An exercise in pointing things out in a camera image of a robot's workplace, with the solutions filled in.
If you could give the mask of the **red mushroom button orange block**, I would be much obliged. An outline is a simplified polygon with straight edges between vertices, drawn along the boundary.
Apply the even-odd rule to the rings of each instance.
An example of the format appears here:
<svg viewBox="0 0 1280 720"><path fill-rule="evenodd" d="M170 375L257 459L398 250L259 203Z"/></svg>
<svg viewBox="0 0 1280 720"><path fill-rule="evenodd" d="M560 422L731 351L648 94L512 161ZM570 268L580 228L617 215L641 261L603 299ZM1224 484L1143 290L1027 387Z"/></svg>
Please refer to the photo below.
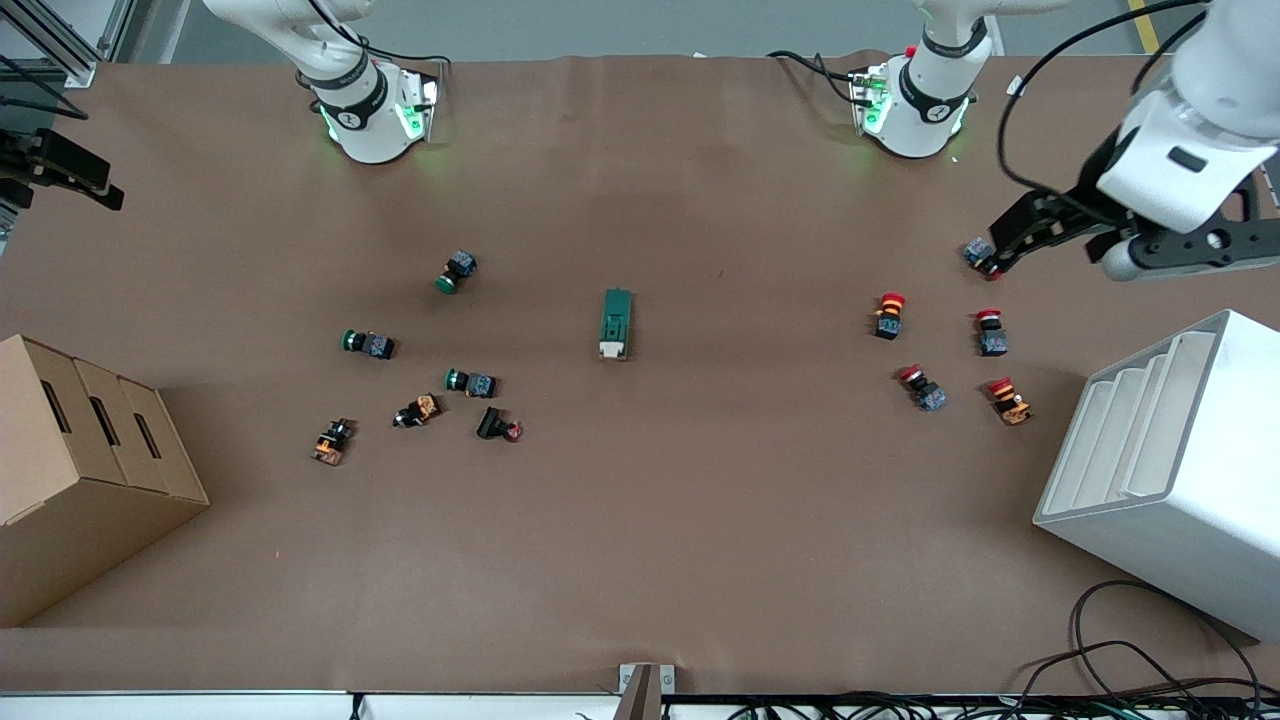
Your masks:
<svg viewBox="0 0 1280 720"><path fill-rule="evenodd" d="M1018 393L1010 377L992 380L986 388L1005 425L1015 427L1033 418L1030 405Z"/></svg>

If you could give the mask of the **white plastic compartment bin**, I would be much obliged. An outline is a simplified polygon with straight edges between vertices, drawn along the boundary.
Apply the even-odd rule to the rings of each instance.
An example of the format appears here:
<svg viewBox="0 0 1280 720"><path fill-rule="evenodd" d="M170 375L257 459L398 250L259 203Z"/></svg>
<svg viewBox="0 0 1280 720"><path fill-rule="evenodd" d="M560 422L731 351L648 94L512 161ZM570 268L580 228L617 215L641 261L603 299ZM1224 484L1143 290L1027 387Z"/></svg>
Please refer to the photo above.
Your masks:
<svg viewBox="0 0 1280 720"><path fill-rule="evenodd" d="M1222 310L1091 375L1033 521L1280 644L1280 331Z"/></svg>

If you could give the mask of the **brown cardboard compartment box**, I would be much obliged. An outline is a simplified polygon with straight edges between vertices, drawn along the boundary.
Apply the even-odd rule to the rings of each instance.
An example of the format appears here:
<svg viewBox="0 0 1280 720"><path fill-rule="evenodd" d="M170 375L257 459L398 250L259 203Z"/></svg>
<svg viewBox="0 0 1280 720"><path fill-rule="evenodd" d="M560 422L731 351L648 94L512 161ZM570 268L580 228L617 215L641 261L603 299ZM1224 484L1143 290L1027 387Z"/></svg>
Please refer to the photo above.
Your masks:
<svg viewBox="0 0 1280 720"><path fill-rule="evenodd" d="M20 334L0 341L0 629L209 505L156 389Z"/></svg>

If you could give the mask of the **black push button orange block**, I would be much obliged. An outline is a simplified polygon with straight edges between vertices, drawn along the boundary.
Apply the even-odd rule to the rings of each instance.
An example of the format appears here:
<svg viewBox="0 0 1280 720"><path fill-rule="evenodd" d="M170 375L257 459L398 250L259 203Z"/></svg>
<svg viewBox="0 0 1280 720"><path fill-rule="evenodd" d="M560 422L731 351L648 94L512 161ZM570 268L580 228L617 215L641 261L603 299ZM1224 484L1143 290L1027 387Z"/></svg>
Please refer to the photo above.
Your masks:
<svg viewBox="0 0 1280 720"><path fill-rule="evenodd" d="M330 420L326 429L315 439L311 459L329 468L338 468L355 437L355 430L356 424L348 418Z"/></svg>

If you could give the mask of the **brown paper table cover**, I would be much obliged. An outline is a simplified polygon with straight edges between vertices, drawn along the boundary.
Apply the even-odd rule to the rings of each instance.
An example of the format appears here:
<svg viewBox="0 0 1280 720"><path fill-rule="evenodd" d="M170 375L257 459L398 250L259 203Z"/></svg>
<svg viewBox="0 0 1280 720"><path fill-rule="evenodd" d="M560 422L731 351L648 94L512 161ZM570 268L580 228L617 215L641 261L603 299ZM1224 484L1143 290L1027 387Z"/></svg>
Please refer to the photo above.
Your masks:
<svg viewBox="0 0 1280 720"><path fill-rule="evenodd" d="M160 388L210 507L0 632L0 689L593 692L636 661L695 692L1019 685L1117 574L1032 523L1085 378L1224 309L1280 328L1277 268L964 264L1018 196L992 138L1023 67L992 63L947 155L902 161L778 61L456 63L442 143L384 167L285 67L100 70L58 128L125 204L37 192L0 340ZM458 249L477 269L445 295ZM609 288L625 361L598 352ZM899 380L916 364L936 413ZM393 427L425 393L442 414ZM517 442L475 436L489 406Z"/></svg>

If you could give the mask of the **white table edge rail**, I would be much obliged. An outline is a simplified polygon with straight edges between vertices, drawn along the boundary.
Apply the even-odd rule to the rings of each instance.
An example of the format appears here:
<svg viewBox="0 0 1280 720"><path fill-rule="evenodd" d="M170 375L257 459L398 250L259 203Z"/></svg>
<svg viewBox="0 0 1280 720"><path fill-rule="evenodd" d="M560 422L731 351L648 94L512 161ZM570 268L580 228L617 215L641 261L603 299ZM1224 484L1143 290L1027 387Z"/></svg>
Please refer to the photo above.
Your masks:
<svg viewBox="0 0 1280 720"><path fill-rule="evenodd" d="M605 694L0 694L0 720L612 720Z"/></svg>

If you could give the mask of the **silver metal edge bracket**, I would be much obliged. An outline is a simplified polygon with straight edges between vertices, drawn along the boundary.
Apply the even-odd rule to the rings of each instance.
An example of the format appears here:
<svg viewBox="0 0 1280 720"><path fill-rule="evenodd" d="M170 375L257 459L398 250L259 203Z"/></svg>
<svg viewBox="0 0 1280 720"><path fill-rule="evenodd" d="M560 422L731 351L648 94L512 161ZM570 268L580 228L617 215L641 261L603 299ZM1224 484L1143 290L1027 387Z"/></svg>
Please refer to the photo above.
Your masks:
<svg viewBox="0 0 1280 720"><path fill-rule="evenodd" d="M622 664L613 720L671 720L666 697L676 693L673 664Z"/></svg>

